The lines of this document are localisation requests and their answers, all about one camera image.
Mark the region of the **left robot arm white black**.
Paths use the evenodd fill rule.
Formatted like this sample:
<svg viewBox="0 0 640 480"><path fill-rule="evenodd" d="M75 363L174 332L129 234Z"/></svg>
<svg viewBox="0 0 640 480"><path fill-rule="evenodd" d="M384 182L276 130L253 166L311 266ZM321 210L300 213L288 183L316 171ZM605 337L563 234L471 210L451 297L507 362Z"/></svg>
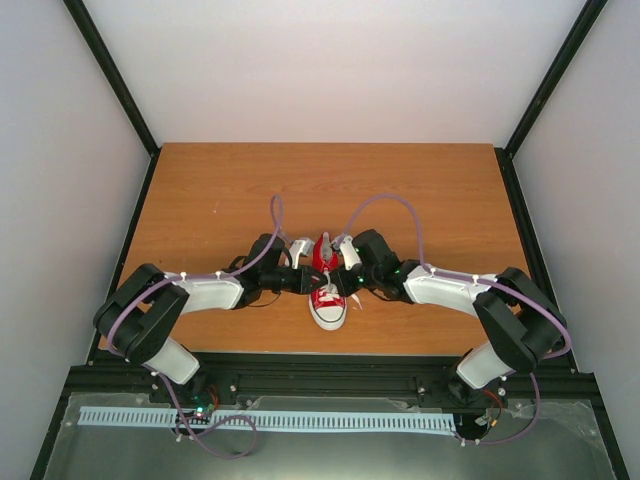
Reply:
<svg viewBox="0 0 640 480"><path fill-rule="evenodd" d="M172 274L143 264L108 297L93 323L117 355L164 375L184 401L197 402L207 393L208 378L196 357L170 337L179 317L246 308L265 290L310 295L328 283L297 258L282 238L263 234L246 257L237 258L241 266L213 274Z"/></svg>

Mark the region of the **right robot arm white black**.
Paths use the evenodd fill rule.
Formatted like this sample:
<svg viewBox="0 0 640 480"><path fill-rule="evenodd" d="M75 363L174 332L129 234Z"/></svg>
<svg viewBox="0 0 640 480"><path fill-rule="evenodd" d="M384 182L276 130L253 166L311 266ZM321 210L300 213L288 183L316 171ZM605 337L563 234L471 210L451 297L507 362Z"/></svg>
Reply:
<svg viewBox="0 0 640 480"><path fill-rule="evenodd" d="M373 229L341 236L333 246L343 262L330 272L328 283L341 296L366 289L385 301L435 305L480 321L486 342L464 354L447 381L449 395L460 405L470 404L491 382L531 373L570 348L566 320L518 268L472 275L401 261Z"/></svg>

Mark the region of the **white shoelace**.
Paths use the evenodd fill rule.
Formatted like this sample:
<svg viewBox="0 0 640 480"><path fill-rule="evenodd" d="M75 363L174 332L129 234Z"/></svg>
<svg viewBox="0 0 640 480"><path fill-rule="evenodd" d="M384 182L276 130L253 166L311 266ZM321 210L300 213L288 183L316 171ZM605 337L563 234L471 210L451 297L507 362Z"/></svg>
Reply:
<svg viewBox="0 0 640 480"><path fill-rule="evenodd" d="M363 262L352 236L343 235L333 242L322 238L314 247L312 265L326 281L311 296L310 307L314 313L329 323L337 323L346 314L348 299L355 302L357 309L362 309L357 291L362 286L358 274Z"/></svg>

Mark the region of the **red canvas sneaker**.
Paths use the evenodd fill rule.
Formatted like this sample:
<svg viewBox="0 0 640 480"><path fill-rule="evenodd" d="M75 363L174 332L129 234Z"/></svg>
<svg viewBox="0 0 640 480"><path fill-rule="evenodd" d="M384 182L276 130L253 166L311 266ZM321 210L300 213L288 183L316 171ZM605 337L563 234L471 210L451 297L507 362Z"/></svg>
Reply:
<svg viewBox="0 0 640 480"><path fill-rule="evenodd" d="M312 267L327 275L339 266L339 258L331 244L328 232L323 232L315 243ZM309 297L309 308L316 324L326 331L335 331L342 327L346 319L347 303L337 291L330 291L327 283L315 290Z"/></svg>

